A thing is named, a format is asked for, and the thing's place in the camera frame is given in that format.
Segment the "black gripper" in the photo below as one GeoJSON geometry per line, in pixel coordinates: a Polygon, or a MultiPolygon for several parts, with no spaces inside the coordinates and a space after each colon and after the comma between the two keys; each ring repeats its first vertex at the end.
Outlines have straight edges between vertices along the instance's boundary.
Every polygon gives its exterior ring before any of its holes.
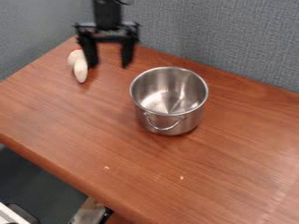
{"type": "Polygon", "coordinates": [[[122,20],[126,0],[92,0],[93,21],[73,25],[88,67],[98,63],[96,41],[124,41],[121,44],[121,67],[132,62],[134,41],[138,40],[138,23],[122,20]]]}

